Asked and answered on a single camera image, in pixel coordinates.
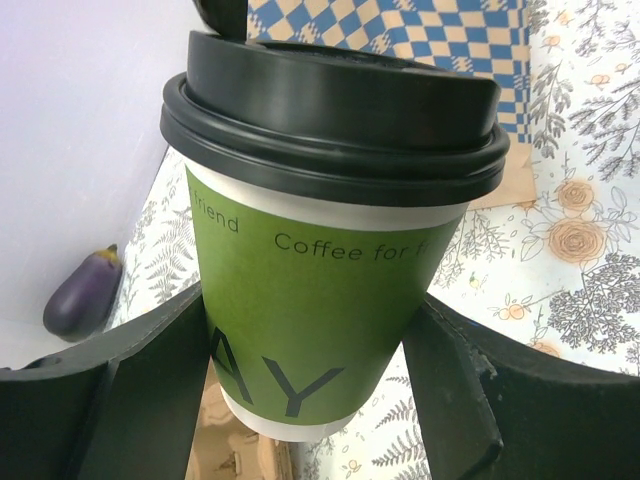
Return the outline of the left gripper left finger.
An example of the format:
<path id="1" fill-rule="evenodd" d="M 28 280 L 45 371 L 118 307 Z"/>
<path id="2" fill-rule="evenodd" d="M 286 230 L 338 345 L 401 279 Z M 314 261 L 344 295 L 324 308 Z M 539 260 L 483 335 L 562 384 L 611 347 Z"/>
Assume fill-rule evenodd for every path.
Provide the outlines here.
<path id="1" fill-rule="evenodd" d="M 4 479 L 182 479 L 209 362 L 201 287 L 1 371 Z"/>

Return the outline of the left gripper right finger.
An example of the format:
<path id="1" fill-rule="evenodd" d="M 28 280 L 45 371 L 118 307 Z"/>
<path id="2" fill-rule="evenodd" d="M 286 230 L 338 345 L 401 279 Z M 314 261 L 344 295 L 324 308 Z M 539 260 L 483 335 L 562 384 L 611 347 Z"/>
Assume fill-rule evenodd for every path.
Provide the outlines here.
<path id="1" fill-rule="evenodd" d="M 526 346 L 427 297 L 403 339 L 435 479 L 635 479 L 639 380 Z"/>

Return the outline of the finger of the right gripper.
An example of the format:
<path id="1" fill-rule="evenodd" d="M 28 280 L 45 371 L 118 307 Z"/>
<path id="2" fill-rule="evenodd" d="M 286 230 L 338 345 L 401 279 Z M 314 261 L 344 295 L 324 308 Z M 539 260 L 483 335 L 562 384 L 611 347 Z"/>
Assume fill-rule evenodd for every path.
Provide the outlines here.
<path id="1" fill-rule="evenodd" d="M 193 0 L 202 21 L 223 38 L 247 38 L 247 0 Z"/>

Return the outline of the cardboard cup carrier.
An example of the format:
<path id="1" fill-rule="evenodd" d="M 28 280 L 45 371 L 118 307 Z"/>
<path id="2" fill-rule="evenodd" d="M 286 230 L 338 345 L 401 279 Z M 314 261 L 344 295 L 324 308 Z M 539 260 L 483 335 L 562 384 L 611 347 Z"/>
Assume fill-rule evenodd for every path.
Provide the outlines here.
<path id="1" fill-rule="evenodd" d="M 244 425 L 226 404 L 212 366 L 208 367 L 187 479 L 292 480 L 289 445 Z"/>

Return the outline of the green paper coffee cup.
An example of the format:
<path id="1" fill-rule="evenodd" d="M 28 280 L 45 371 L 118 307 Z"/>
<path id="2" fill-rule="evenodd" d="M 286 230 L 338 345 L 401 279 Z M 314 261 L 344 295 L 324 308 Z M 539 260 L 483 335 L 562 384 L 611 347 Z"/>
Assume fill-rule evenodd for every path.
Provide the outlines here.
<path id="1" fill-rule="evenodd" d="M 273 439 L 336 433 L 375 390 L 466 205 L 315 200 L 193 161 L 186 174 L 224 400 Z"/>

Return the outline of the black cup lid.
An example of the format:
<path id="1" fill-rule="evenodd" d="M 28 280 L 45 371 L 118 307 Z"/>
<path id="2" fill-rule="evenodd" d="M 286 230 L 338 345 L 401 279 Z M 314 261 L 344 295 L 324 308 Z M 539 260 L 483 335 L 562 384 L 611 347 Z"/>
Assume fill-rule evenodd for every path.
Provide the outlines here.
<path id="1" fill-rule="evenodd" d="M 412 60 L 192 32 L 163 89 L 160 130 L 223 176 L 389 207 L 473 201 L 502 181 L 499 85 Z"/>

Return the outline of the purple eggplant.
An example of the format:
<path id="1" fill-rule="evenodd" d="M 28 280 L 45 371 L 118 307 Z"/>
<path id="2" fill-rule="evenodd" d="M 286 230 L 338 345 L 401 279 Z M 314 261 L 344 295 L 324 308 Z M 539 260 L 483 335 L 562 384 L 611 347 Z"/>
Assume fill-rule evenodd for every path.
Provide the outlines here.
<path id="1" fill-rule="evenodd" d="M 90 254 L 48 300 L 43 311 L 45 329 L 66 342 L 83 341 L 102 330 L 122 274 L 116 244 Z"/>

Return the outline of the floral table mat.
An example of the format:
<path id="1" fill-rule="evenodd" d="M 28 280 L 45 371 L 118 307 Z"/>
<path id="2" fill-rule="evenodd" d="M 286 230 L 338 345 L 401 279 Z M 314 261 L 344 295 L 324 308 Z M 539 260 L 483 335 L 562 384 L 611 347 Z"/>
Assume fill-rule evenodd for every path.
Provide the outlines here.
<path id="1" fill-rule="evenodd" d="M 531 135 L 535 197 L 468 211 L 429 292 L 549 354 L 639 376 L 639 1 L 249 1 L 250 37 L 487 76 Z M 112 326 L 199 280 L 171 150 L 125 250 Z M 355 419 L 292 445 L 296 479 L 431 479 L 402 348 Z"/>

